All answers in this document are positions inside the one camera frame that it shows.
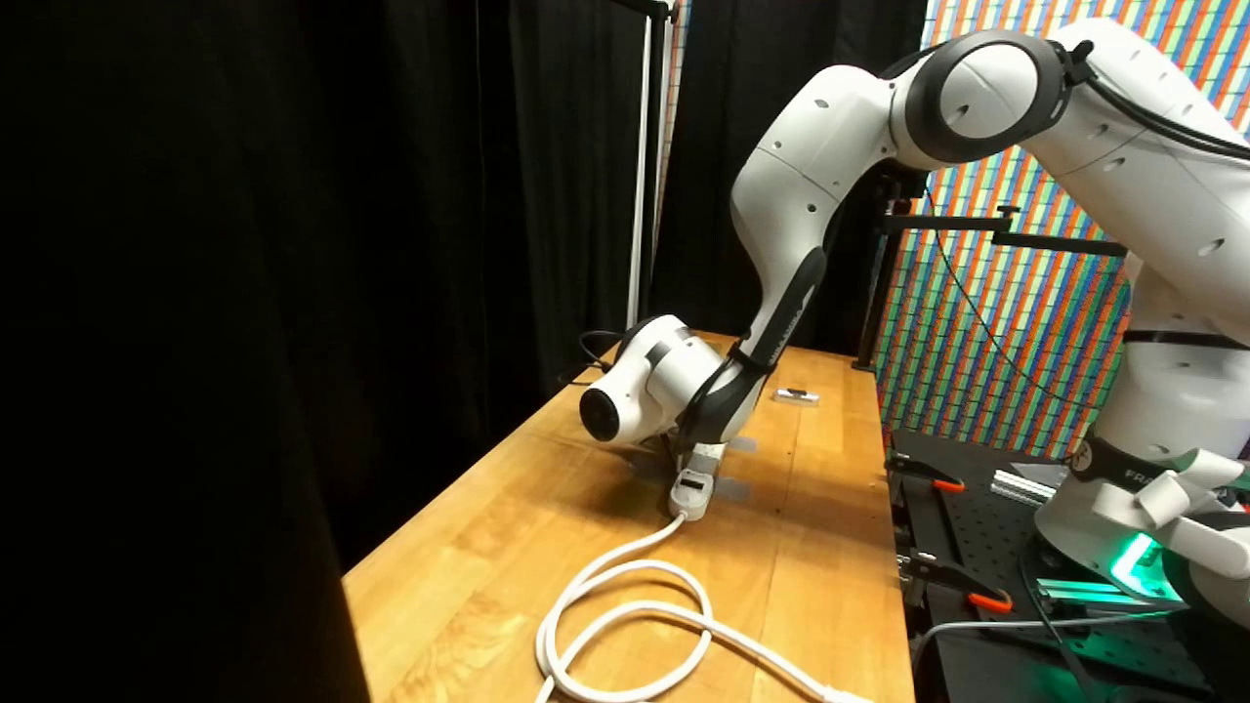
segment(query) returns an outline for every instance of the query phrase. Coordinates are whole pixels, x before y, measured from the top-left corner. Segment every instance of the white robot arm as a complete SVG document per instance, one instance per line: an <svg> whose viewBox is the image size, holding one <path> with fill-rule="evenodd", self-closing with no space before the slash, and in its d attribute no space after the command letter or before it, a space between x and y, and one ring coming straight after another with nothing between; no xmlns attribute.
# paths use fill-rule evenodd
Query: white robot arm
<svg viewBox="0 0 1250 703"><path fill-rule="evenodd" d="M1138 274L1124 368L1039 536L1074 561L1159 599L1173 587L1250 629L1250 518L1223 500L1250 436L1250 149L1139 34L1082 21L1049 37L977 31L897 79L820 70L743 162L730 213L760 277L750 333L720 360L676 315L646 320L582 395L598 442L673 433L676 507L703 514L720 448L750 416L826 277L826 230L884 161L935 172L1023 144Z"/></svg>

